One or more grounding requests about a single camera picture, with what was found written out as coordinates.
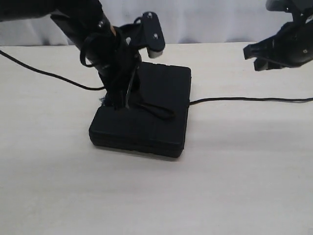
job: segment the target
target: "black cable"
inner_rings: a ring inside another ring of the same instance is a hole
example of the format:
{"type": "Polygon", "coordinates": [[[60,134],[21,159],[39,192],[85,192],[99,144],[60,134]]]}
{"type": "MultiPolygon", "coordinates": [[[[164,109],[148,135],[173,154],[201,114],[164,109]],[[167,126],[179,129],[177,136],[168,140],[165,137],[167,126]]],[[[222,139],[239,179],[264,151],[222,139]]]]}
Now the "black cable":
{"type": "Polygon", "coordinates": [[[18,59],[15,59],[14,57],[8,55],[7,53],[3,52],[2,50],[0,50],[0,55],[4,56],[5,58],[17,63],[18,65],[26,68],[26,69],[29,69],[29,70],[32,70],[33,72],[37,72],[37,73],[40,73],[40,74],[43,74],[43,75],[46,75],[46,76],[50,76],[50,77],[54,77],[54,78],[58,78],[62,81],[65,81],[65,82],[68,82],[76,87],[80,87],[82,89],[85,89],[85,90],[88,90],[88,91],[101,91],[101,90],[104,90],[105,87],[99,87],[99,88],[93,88],[93,87],[86,87],[84,85],[81,85],[77,82],[74,82],[72,80],[69,80],[67,78],[64,78],[62,76],[59,76],[59,75],[56,75],[56,74],[53,74],[53,73],[50,73],[50,72],[46,72],[46,71],[42,71],[42,70],[38,70],[36,68],[33,68],[27,64],[24,64],[23,62],[19,61],[18,59]]]}
{"type": "Polygon", "coordinates": [[[196,105],[204,102],[209,101],[273,101],[273,102],[286,102],[286,103],[308,103],[313,101],[312,98],[305,98],[305,99],[286,99],[286,98],[247,98],[247,97],[220,97],[220,98],[205,98],[205,99],[199,99],[196,101],[192,101],[189,103],[189,105],[196,105]]]}

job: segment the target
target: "white wall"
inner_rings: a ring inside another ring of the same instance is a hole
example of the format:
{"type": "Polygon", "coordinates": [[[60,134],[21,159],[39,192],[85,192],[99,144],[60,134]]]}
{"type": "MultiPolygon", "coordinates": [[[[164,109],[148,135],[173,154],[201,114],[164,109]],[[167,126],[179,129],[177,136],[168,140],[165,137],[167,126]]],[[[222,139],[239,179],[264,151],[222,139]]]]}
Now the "white wall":
{"type": "MultiPolygon", "coordinates": [[[[266,0],[101,0],[114,25],[155,11],[167,43],[259,41],[291,16],[268,12],[266,0]]],[[[57,26],[43,19],[0,23],[0,45],[66,45],[57,26]]]]}

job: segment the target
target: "black box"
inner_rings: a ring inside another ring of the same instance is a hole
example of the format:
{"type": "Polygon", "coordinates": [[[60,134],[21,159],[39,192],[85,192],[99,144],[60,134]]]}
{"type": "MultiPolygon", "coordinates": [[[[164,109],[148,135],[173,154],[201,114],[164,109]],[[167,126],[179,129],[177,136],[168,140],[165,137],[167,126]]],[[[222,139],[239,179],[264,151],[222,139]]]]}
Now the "black box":
{"type": "Polygon", "coordinates": [[[142,63],[138,74],[144,100],[175,111],[176,117],[161,120],[144,110],[101,106],[89,129],[90,140],[96,146],[178,158],[185,145],[191,70],[142,63]]]}

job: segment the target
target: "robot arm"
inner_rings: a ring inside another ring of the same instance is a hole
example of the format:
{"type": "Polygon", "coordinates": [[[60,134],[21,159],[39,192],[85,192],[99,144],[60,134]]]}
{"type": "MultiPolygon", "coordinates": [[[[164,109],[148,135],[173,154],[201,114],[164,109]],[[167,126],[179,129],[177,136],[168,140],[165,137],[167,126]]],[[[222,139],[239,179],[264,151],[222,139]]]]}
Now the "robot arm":
{"type": "Polygon", "coordinates": [[[269,11],[291,13],[292,22],[259,43],[244,48],[245,59],[256,58],[256,71],[298,68],[313,60],[313,0],[268,0],[269,11]]]}
{"type": "Polygon", "coordinates": [[[98,70],[107,90],[105,104],[128,107],[130,94],[140,86],[138,51],[146,47],[149,57],[156,58],[165,48],[157,15],[147,12],[133,24],[114,27],[99,0],[0,0],[0,22],[48,14],[81,51],[81,63],[98,70]]]}

